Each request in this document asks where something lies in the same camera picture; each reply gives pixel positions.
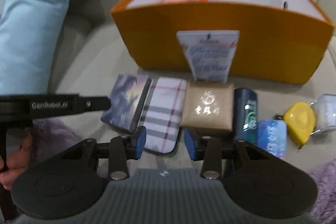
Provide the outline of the person's left hand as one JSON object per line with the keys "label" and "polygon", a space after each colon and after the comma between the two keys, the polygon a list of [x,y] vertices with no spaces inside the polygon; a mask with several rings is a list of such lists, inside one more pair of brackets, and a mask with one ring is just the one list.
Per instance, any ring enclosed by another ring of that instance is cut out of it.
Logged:
{"label": "person's left hand", "polygon": [[25,133],[18,152],[12,153],[6,160],[8,170],[1,173],[1,185],[6,190],[11,190],[13,183],[29,166],[30,153],[33,139],[30,133]]}

